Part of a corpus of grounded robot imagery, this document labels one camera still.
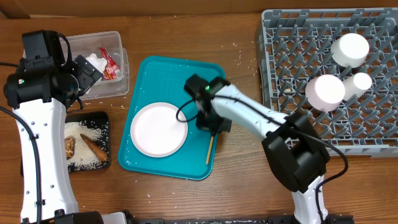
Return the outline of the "white napkin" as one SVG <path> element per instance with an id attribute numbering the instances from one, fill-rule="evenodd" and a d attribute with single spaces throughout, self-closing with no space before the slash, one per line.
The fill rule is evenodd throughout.
<path id="1" fill-rule="evenodd" d="M 99 72 L 103 73 L 105 71 L 107 60 L 105 58 L 98 58 L 96 54 L 91 54 L 85 58 L 92 66 L 95 67 Z"/>

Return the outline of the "red snack wrapper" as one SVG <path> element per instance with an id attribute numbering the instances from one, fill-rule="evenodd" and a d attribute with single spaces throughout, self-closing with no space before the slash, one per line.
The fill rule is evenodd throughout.
<path id="1" fill-rule="evenodd" d="M 103 58 L 106 60 L 107 64 L 103 72 L 105 80 L 116 80 L 121 76 L 121 69 L 119 65 L 112 59 L 110 54 L 105 48 L 100 48 Z"/>

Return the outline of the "large white plate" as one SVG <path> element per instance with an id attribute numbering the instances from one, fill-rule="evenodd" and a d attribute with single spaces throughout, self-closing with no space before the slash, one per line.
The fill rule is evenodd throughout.
<path id="1" fill-rule="evenodd" d="M 149 157 L 166 157 L 177 152 L 188 135 L 183 113 L 170 103 L 156 102 L 143 107 L 132 120 L 130 133 L 135 148 Z"/>

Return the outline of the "brown shiitake mushroom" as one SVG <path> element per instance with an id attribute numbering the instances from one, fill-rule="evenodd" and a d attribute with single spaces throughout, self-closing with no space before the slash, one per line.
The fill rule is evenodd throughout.
<path id="1" fill-rule="evenodd" d="M 75 138 L 67 137 L 65 138 L 65 152 L 67 159 L 70 159 L 74 156 L 75 153 Z"/>

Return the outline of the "brown carrot piece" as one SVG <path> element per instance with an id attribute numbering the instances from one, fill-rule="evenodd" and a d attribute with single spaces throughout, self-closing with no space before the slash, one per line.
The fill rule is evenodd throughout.
<path id="1" fill-rule="evenodd" d="M 108 160 L 108 155 L 105 153 L 102 148 L 97 146 L 88 136 L 84 134 L 80 134 L 82 140 L 86 143 L 86 145 L 91 149 L 94 155 L 101 161 L 106 162 Z"/>

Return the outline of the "pink small bowl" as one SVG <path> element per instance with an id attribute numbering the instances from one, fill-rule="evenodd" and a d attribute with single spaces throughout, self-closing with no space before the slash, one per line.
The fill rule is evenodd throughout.
<path id="1" fill-rule="evenodd" d="M 316 110 L 329 112 L 337 109 L 343 101 L 345 87 L 336 76 L 321 75 L 307 83 L 305 95 Z"/>

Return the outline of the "white upturned cup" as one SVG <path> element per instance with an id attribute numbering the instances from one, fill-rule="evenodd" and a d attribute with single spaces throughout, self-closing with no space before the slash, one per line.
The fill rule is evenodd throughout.
<path id="1" fill-rule="evenodd" d="M 343 80 L 345 87 L 344 100 L 348 101 L 352 96 L 362 96 L 372 86 L 372 78 L 367 73 L 356 73 Z"/>

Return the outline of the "white saucer plate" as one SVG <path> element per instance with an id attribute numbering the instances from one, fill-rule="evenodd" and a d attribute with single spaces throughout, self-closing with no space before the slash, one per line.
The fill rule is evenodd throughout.
<path id="1" fill-rule="evenodd" d="M 333 42 L 330 51 L 332 59 L 342 67 L 361 66 L 369 53 L 369 43 L 361 35 L 349 33 Z"/>

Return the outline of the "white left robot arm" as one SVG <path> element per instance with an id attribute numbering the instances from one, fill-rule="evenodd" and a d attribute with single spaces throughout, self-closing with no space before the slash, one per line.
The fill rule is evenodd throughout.
<path id="1" fill-rule="evenodd" d="M 98 212 L 79 213 L 65 152 L 67 109 L 103 76 L 82 55 L 63 52 L 67 38 L 52 30 L 22 35 L 25 56 L 8 76 L 1 111 L 17 123 L 21 140 L 24 198 L 22 223 L 102 223 Z"/>

